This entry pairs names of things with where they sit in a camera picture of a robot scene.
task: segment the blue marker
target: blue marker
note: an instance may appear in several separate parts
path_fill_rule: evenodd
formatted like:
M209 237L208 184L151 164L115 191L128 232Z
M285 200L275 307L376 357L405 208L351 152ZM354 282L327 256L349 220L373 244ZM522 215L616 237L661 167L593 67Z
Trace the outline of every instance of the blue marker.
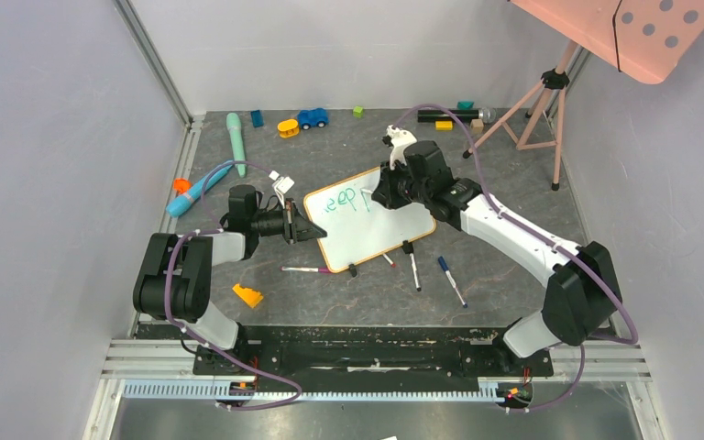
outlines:
M210 188L215 186L215 183L220 182L220 179L224 178L230 169L231 166L228 165L218 171L212 179L209 179L209 183L206 184L206 191L209 191ZM172 200L169 205L166 206L166 212L172 217L179 217L184 214L185 211L190 209L190 207L193 206L193 203L201 197L201 187L204 186L204 181L208 176L209 174L206 174L199 181L197 181L191 189L178 195L177 198Z
M438 258L438 264L441 265L441 270L444 271L444 273L446 274L446 277L449 279L449 284L452 284L452 289L455 289L455 293L457 294L457 298L459 298L460 302L463 303L463 308L467 309L468 303L466 302L466 300L463 299L463 295L460 294L460 290L457 289L457 283L455 282L455 279L452 278L452 274L449 273L449 266L446 265L446 261L444 260L444 257Z

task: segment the blue block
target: blue block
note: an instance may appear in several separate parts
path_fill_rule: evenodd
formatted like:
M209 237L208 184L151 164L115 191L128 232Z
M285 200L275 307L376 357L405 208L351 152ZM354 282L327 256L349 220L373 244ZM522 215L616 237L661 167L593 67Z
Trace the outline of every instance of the blue block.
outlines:
M249 112L249 115L252 116L252 126L254 128L263 127L263 114L260 110L253 110Z

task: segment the gray floor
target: gray floor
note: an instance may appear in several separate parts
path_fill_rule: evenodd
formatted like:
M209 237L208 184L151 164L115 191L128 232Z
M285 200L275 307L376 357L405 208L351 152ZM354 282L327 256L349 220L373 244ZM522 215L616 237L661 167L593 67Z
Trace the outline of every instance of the gray floor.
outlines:
M546 402L565 385L536 384L534 390L535 402ZM627 389L619 383L583 383L570 399L550 410L508 416L491 403L302 402L229 413L210 401L124 399L112 438L632 440L641 438L632 407Z
M282 139L276 125L295 112L263 112L266 125L253 128L248 112L241 113L247 159L290 175L295 186L289 193L303 209L303 197L311 191L341 181L353 174L379 166L389 156L381 143L386 125L398 118L400 110L370 110L357 119L348 110L330 112L330 124L296 137ZM226 113L206 116L192 165L191 181L201 179L215 165L232 157L225 124ZM415 117L404 124L419 139L435 140L453 173L475 176L472 159L460 157L466 147L462 133L437 132L431 124L416 124ZM521 132L524 119L511 119L515 132ZM532 141L548 140L544 121ZM584 242L570 184L561 179L558 192L550 190L554 150L544 148L517 151L503 130L482 149L485 179L502 203L552 233ZM255 185L270 194L270 179L250 169L246 178L234 171L207 195L217 215L227 211L227 191L236 184ZM213 226L198 203L177 224L177 232ZM390 268L376 258L359 268L359 276L348 273L320 275L282 273L281 265L323 266L315 242L288 246L280 237L261 239L260 247L248 261L214 268L212 299L229 317L248 325L480 325L503 326L541 308L542 288L531 275L497 249L466 236L447 225L414 244L423 291L414 288L407 256L392 252L398 264ZM465 295L469 307L463 309L451 290L436 258L443 255ZM236 284L256 289L265 297L252 310L233 293Z

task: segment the gray table surface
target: gray table surface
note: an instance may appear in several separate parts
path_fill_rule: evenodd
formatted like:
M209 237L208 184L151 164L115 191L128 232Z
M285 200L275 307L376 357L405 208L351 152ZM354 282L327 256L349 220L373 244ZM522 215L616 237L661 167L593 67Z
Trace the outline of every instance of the gray table surface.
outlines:
M351 110L330 111L330 124L296 137L282 139L276 125L294 117L295 111L264 111L266 125L253 128L249 113L241 112L247 160L255 161L295 180L288 195L299 202L312 191L378 167L389 157L381 143L386 125L402 110L367 109L362 118ZM210 113L192 164L191 181L201 179L214 166L232 158L226 130L226 113ZM523 115L511 119L515 132L522 131ZM466 147L462 131L435 131L432 124L416 124L408 118L403 127L418 139L433 139L445 154L457 177L475 178L472 159L462 159ZM533 142L549 140L542 120ZM577 208L565 175L558 192L550 189L554 149L517 151L512 140L499 130L481 149L485 180L498 199L512 210L563 238L584 242ZM232 170L207 194L216 215L227 212L231 186L248 183L270 195L271 180L249 168L240 178ZM177 233L213 227L199 203L177 223ZM279 266L324 266L316 242L287 245L281 237L262 238L255 255L246 261L226 263L213 269L212 301L229 317L246 325L479 325L505 326L541 308L545 289L522 267L494 247L474 237L439 225L430 236L414 243L423 284L414 288L408 256L400 250L359 267L359 275L280 272ZM444 256L468 302L463 309L436 259ZM264 299L250 309L231 290L236 284L263 293Z

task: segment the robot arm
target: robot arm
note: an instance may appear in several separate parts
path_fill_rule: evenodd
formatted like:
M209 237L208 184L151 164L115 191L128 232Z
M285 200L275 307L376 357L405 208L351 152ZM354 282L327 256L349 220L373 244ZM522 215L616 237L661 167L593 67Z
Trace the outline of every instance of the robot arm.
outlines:
M274 208L259 207L259 193L251 185L238 185L230 190L228 214L223 217L227 228L212 236L196 236L185 242L177 260L171 284L171 312L177 321L197 335L228 350L237 341L238 324L223 315L209 301L212 266L249 259L261 237L281 234L288 244L327 233L303 218L293 199L284 199ZM153 234L141 263L133 304L137 311L156 319L165 316L165 271L179 237L174 234Z
M600 287L569 258L497 214L476 182L453 177L435 142L417 141L411 133L392 127L383 140L388 146L397 146L398 152L393 150L390 161L382 162L372 200L388 209L412 202L423 204L436 220L490 243L546 287L544 308L518 320L499 336L497 342L505 345L513 358L527 358L560 342L577 346L611 316L615 308ZM621 299L605 247L595 242L580 247L550 234L489 196L508 216L550 237L562 248L572 249Z

